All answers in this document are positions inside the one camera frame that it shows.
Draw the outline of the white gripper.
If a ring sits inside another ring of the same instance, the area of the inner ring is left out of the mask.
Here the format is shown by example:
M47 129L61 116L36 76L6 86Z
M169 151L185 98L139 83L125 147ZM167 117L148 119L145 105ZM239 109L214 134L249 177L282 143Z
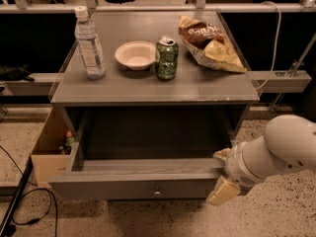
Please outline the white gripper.
M228 178L220 176L215 184L214 190L208 195L206 201L211 205L222 205L239 194L246 195L255 185L264 181L254 175L246 166L243 151L247 142L242 142L230 148L213 153L213 157L225 160L225 173Z

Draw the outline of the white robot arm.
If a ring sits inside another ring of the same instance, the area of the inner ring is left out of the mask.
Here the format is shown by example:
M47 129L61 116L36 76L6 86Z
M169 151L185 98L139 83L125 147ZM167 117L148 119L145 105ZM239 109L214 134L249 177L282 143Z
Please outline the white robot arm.
M213 154L224 162L221 175L206 201L222 205L263 183L267 177L316 170L316 123L294 115L271 119L264 134Z

